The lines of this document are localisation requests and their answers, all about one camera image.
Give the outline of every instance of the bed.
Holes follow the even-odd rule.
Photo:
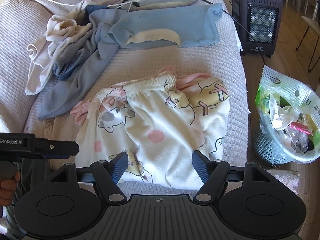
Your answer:
[[[76,4],[81,0],[56,0]],[[119,0],[93,0],[115,3]],[[220,2],[225,10],[223,0]],[[28,77],[28,44],[38,39],[46,30],[52,14],[66,14],[70,7],[46,0],[8,0],[0,6],[0,131],[34,133],[37,137],[51,140],[75,140],[79,127],[69,113],[54,119],[38,120],[41,101],[57,80],[51,79],[37,96],[26,96]],[[234,166],[244,166],[247,161],[248,104],[246,79],[239,54],[238,36],[233,20],[223,14],[217,22],[220,42],[212,46],[179,48],[168,46],[152,49],[118,49],[84,100],[92,98],[101,88],[126,80],[149,76],[155,70],[173,65],[178,74],[209,73],[220,78],[228,88],[230,113],[225,136],[223,160]],[[57,160],[57,169],[70,160]],[[195,192],[164,188],[139,182],[119,185],[126,195],[130,194],[185,194]]]

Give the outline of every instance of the pink clothing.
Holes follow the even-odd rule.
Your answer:
[[[180,91],[187,89],[187,88],[193,86],[194,84],[199,83],[202,80],[210,78],[210,75],[204,74],[204,73],[194,73],[191,75],[178,76],[177,72],[173,66],[166,66],[166,67],[163,67],[163,68],[159,69],[158,71],[156,71],[156,73],[154,73],[152,76],[138,79],[138,80],[130,80],[130,81],[125,81],[125,82],[120,82],[120,83],[112,85],[110,88],[115,88],[117,90],[117,93],[119,93],[119,94],[123,93],[123,95],[125,95],[125,91],[122,88],[123,86],[137,83],[142,80],[154,78],[154,77],[157,77],[157,76],[160,76],[163,74],[173,74],[176,77],[176,89],[180,90]],[[78,104],[76,104],[76,106],[71,110],[70,114],[75,116],[75,123],[76,124],[78,124],[80,126],[82,126],[84,124],[84,121],[87,118],[87,113],[88,113],[88,109],[91,104],[91,101],[92,101],[92,99],[90,99],[89,101],[82,100]]]

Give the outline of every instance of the cartoon print fabric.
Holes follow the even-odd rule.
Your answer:
[[[180,90],[180,91],[182,91],[188,87],[191,87],[194,84],[197,84],[200,81],[205,80],[210,77],[210,75],[204,74],[204,73],[194,73],[191,75],[178,76],[175,71],[175,68],[173,66],[165,66],[165,67],[159,69],[158,71],[156,71],[152,76],[149,76],[149,77],[146,77],[143,79],[139,79],[139,80],[120,82],[120,83],[112,85],[111,88],[123,87],[124,85],[136,83],[141,80],[151,79],[151,78],[157,77],[159,75],[162,75],[164,73],[173,74],[176,77],[176,89]],[[78,124],[80,126],[83,125],[85,119],[87,118],[88,109],[89,109],[91,101],[92,101],[92,99],[90,99],[89,101],[82,100],[78,104],[76,104],[76,106],[71,110],[70,114],[75,116],[75,123],[76,124]]]
[[[171,68],[113,85],[83,102],[88,111],[77,136],[76,166],[110,161],[126,151],[122,180],[198,190],[203,183],[192,167],[192,152],[222,158],[230,105],[219,79],[197,75],[199,82],[192,83],[188,77],[178,78]]]

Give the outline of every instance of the elastic waistband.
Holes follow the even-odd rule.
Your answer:
[[[146,77],[137,80],[117,83],[111,88],[104,88],[98,92],[96,97],[124,97],[146,90],[170,90],[175,88],[176,77],[166,72],[157,77]]]
[[[176,77],[172,74],[168,74],[125,85],[123,86],[123,89],[126,95],[131,95],[146,90],[170,90],[175,87],[175,84]]]

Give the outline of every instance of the light blue basket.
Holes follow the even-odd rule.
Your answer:
[[[263,126],[266,127],[266,134],[263,134],[262,131],[260,131],[260,135],[254,145],[256,154],[271,164],[284,164],[291,162],[292,159],[286,157],[286,149],[283,148],[281,142],[279,142],[277,136],[272,130],[270,118],[268,118],[268,116],[264,116],[261,119],[261,122],[263,123]]]

